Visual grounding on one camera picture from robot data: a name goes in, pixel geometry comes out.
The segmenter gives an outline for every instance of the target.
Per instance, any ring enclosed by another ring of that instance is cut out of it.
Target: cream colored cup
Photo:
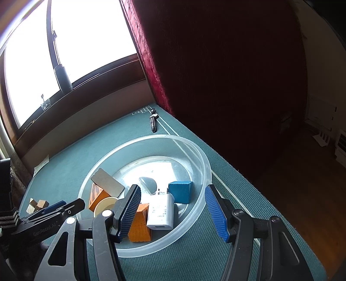
[[[95,207],[94,218],[99,213],[102,213],[104,210],[110,210],[117,200],[118,200],[118,198],[116,198],[116,197],[107,197],[107,198],[102,199]]]

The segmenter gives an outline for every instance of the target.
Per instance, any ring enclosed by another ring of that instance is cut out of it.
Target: clear plastic container
[[[174,229],[152,231],[150,242],[132,243],[127,238],[117,244],[119,257],[138,257],[155,253],[183,236],[196,222],[206,204],[204,190],[211,183],[211,168],[207,156],[192,141],[172,135],[151,135],[134,139],[113,149],[91,169],[80,188],[78,198],[86,203],[92,186],[91,176],[104,169],[126,189],[132,184],[140,186],[141,203],[158,188],[167,188],[172,181],[192,181],[189,204],[175,204]],[[77,218],[92,218],[88,208],[77,214]]]

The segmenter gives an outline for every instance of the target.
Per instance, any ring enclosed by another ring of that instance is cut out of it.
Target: floor
[[[317,255],[330,279],[346,257],[346,168],[302,129],[255,187]]]

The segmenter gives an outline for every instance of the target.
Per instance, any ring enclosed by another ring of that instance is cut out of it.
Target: black utility knife
[[[155,110],[155,108],[151,109],[151,115],[150,115],[150,126],[152,128],[152,132],[156,133],[157,127],[156,127],[156,119],[158,118],[158,114]]]

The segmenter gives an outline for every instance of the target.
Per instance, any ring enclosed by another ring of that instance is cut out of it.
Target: dark red curtain
[[[120,0],[158,104],[248,179],[301,125],[305,53],[287,1]]]

